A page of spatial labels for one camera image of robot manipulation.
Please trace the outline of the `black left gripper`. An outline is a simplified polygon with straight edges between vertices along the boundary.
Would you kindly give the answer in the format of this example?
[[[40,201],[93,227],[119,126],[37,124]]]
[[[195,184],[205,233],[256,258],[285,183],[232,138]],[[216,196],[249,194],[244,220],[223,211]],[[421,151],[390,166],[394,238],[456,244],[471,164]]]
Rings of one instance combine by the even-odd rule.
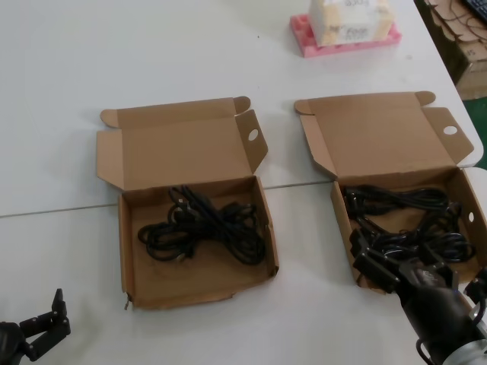
[[[1,322],[1,365],[18,365],[25,355],[39,360],[71,334],[61,288],[56,290],[51,311],[20,322]]]

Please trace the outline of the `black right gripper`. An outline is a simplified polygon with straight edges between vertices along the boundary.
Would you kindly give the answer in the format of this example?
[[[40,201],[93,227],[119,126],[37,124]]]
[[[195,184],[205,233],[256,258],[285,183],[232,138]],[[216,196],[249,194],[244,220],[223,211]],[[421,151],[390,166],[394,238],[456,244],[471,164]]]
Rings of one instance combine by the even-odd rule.
[[[354,229],[349,240],[353,267],[381,290],[396,291],[419,345],[429,354],[452,354],[478,340],[470,308],[458,290],[457,272],[426,243],[420,245],[424,266],[399,266],[372,249],[361,229]]]

